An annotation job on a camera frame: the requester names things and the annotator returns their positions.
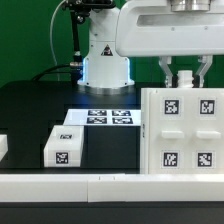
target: green wall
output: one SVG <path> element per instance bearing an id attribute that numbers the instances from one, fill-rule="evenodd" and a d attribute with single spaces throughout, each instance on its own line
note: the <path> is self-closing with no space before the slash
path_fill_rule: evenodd
<path id="1" fill-rule="evenodd" d="M 15 80 L 29 80 L 54 65 L 49 44 L 51 16 L 59 0 L 0 1 L 0 87 Z M 121 6 L 123 0 L 117 1 Z M 55 21 L 54 46 L 60 63 L 72 60 L 71 22 L 68 11 L 60 11 Z M 80 26 L 82 53 L 88 52 L 88 22 Z M 132 58 L 132 78 L 136 82 L 159 82 L 164 75 L 158 58 Z M 206 75 L 206 86 L 224 87 L 224 56 L 217 56 Z M 197 57 L 177 57 L 171 69 L 197 70 Z"/>

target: white box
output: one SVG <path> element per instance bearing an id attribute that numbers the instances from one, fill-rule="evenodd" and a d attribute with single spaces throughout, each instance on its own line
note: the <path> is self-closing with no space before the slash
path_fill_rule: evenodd
<path id="1" fill-rule="evenodd" d="M 54 126 L 44 148 L 45 167 L 79 167 L 84 126 Z"/>
<path id="2" fill-rule="evenodd" d="M 224 173 L 224 90 L 142 91 L 141 173 Z"/>

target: white block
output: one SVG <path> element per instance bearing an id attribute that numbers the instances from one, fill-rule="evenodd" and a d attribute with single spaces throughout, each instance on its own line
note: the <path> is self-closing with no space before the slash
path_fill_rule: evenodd
<path id="1" fill-rule="evenodd" d="M 44 166 L 80 166 L 83 141 L 83 126 L 54 126 L 44 148 Z"/>
<path id="2" fill-rule="evenodd" d="M 7 135 L 0 135 L 0 161 L 8 151 Z"/>
<path id="3" fill-rule="evenodd" d="M 224 174 L 224 90 L 142 90 L 142 174 Z"/>
<path id="4" fill-rule="evenodd" d="M 87 202 L 88 176 L 0 175 L 0 202 Z"/>

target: black cable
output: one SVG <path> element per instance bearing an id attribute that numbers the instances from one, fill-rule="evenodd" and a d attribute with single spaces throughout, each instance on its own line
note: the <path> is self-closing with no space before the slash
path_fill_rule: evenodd
<path id="1" fill-rule="evenodd" d="M 43 72 L 41 72 L 40 74 L 34 76 L 31 81 L 39 81 L 45 74 L 49 74 L 51 71 L 54 71 L 54 70 L 57 70 L 59 68 L 70 68 L 70 65 L 69 64 L 62 64 L 62 65 L 57 65 L 57 66 L 54 66 L 52 68 L 49 68 Z"/>

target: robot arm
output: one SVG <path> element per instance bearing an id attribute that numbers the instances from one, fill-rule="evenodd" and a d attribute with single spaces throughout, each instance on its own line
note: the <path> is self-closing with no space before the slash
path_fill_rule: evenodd
<path id="1" fill-rule="evenodd" d="M 168 88 L 171 57 L 197 55 L 202 87 L 212 55 L 224 53 L 223 14 L 223 0 L 128 1 L 119 16 L 116 50 L 121 56 L 159 56 Z"/>

